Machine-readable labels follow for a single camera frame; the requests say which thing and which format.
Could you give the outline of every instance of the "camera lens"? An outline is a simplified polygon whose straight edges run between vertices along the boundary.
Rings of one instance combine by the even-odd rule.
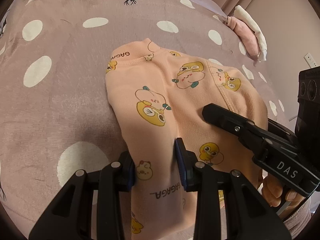
[[[306,92],[306,84],[304,82],[300,85],[300,95],[303,96]]]
[[[314,100],[316,97],[316,82],[314,80],[309,82],[308,85],[308,96],[310,100]]]

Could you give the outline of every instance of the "polka dot blanket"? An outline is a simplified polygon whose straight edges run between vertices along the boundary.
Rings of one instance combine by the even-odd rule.
[[[0,39],[0,201],[24,235],[76,170],[100,170],[126,150],[105,86],[121,45],[150,38],[236,67],[268,117],[288,124],[265,66],[223,22],[189,0],[15,0]],[[121,201],[130,238],[130,195]],[[190,237],[192,228],[165,239]]]

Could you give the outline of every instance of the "folded clothing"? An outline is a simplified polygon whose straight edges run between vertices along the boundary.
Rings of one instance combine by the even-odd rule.
[[[200,161],[220,171],[238,169],[258,187],[261,169],[252,162],[252,152],[201,116],[203,106],[215,103],[267,129],[266,105],[238,69],[163,49],[145,39],[112,53],[106,87],[136,165],[133,240],[160,239],[195,222],[196,193],[181,187],[173,156],[177,137]]]
[[[260,48],[258,40],[253,31],[243,22],[235,17],[228,17],[228,22],[225,22],[231,30],[233,30],[241,39],[248,54],[253,56],[259,56]]]
[[[234,17],[237,19],[243,21],[245,24],[249,26],[251,30],[253,30],[254,35],[258,39],[259,47],[260,47],[260,54],[259,54],[259,61],[264,61],[266,60],[267,56],[267,43],[266,43],[266,38],[264,37],[260,27],[258,24],[252,19],[250,14],[243,9],[240,5],[236,6],[235,12],[234,12]]]

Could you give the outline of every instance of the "human hand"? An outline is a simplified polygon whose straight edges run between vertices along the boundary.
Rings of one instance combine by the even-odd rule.
[[[272,207],[277,207],[281,203],[283,186],[281,182],[271,174],[263,180],[262,196]],[[290,205],[279,215],[281,219],[287,217],[304,199],[299,193],[290,189],[286,196],[286,201],[291,201]]]

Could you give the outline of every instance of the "wall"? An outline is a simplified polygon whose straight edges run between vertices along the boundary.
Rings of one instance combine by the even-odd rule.
[[[252,0],[246,10],[266,37],[268,74],[291,119],[298,114],[299,72],[309,68],[303,57],[310,52],[320,65],[320,19],[308,0]]]

